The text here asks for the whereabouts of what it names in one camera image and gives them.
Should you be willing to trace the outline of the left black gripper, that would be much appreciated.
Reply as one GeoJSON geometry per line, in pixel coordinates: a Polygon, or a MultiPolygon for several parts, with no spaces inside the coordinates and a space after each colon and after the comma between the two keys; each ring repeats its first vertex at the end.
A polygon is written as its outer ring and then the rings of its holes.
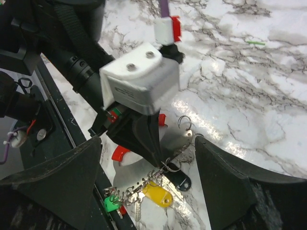
{"type": "Polygon", "coordinates": [[[106,134],[113,142],[127,149],[141,149],[140,153],[156,168],[162,166],[163,154],[159,139],[159,115],[140,115],[117,105],[111,111],[100,111],[92,127],[91,137],[106,134]]]}

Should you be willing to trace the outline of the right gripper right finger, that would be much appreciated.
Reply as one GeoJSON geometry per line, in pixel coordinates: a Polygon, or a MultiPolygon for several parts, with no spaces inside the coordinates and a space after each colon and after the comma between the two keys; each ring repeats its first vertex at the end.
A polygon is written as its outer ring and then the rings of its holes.
{"type": "Polygon", "coordinates": [[[213,230],[306,229],[306,179],[256,166],[201,136],[195,155],[213,230]]]}

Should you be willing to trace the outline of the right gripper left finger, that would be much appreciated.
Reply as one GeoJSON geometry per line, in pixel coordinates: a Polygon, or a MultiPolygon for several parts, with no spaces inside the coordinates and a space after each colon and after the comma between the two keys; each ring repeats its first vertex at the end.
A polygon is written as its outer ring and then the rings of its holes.
{"type": "Polygon", "coordinates": [[[108,214],[101,190],[101,139],[76,148],[0,182],[3,230],[133,230],[128,215],[108,214]]]}

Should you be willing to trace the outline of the green key tag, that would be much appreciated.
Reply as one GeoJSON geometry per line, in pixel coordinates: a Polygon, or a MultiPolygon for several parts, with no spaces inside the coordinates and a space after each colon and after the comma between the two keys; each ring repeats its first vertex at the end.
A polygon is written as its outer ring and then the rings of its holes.
{"type": "Polygon", "coordinates": [[[117,195],[110,195],[104,199],[104,207],[108,213],[120,209],[121,206],[122,201],[117,195]]]}

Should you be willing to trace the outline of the black key tag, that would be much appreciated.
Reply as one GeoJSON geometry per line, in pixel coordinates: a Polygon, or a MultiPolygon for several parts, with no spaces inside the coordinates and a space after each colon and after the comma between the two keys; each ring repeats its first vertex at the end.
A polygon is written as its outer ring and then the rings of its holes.
{"type": "Polygon", "coordinates": [[[170,170],[164,176],[181,192],[186,192],[191,188],[191,179],[181,171],[175,164],[169,163],[170,170]]]}

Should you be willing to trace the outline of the red key tag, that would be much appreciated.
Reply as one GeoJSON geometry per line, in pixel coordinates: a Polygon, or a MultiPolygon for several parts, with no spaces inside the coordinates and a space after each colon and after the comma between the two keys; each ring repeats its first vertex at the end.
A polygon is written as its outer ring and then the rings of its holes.
{"type": "Polygon", "coordinates": [[[118,209],[118,214],[120,216],[120,218],[122,219],[125,215],[126,215],[127,211],[125,209],[124,206],[121,206],[119,209],[118,209]]]}

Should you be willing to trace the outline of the yellow key tag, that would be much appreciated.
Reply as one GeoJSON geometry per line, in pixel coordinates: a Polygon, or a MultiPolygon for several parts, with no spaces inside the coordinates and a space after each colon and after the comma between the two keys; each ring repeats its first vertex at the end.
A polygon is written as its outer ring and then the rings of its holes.
{"type": "Polygon", "coordinates": [[[162,208],[167,208],[173,203],[172,194],[159,186],[155,182],[150,181],[142,190],[142,193],[162,208]]]}

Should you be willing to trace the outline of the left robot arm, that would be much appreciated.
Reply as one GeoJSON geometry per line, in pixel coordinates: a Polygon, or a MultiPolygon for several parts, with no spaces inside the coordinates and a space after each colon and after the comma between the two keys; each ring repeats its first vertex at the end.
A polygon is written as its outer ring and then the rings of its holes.
{"type": "Polygon", "coordinates": [[[158,116],[142,115],[120,103],[103,109],[104,85],[98,71],[113,61],[99,44],[103,0],[8,0],[0,7],[0,67],[31,75],[41,55],[97,112],[90,134],[106,133],[155,167],[165,159],[159,144],[158,116]]]}

